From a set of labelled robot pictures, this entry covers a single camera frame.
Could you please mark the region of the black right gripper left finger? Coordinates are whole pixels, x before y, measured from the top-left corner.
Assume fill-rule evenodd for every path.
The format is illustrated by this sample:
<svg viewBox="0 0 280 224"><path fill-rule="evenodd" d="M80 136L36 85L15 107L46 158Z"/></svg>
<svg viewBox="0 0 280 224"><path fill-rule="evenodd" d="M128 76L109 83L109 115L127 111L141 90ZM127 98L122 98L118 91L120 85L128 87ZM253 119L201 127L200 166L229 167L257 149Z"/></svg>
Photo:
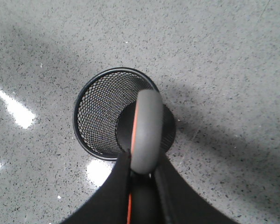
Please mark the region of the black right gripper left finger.
<svg viewBox="0 0 280 224"><path fill-rule="evenodd" d="M126 224L130 190L130 161L129 152L119 154L103 185L82 207L62 223Z"/></svg>

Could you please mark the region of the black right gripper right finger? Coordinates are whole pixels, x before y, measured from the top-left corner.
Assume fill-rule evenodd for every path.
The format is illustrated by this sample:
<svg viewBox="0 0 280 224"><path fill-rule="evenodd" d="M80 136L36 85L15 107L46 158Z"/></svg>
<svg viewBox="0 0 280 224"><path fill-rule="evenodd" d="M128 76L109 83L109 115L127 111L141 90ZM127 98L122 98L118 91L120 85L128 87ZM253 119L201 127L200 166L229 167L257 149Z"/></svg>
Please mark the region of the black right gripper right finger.
<svg viewBox="0 0 280 224"><path fill-rule="evenodd" d="M159 156L154 179L166 224L235 224L200 197L180 176L165 153Z"/></svg>

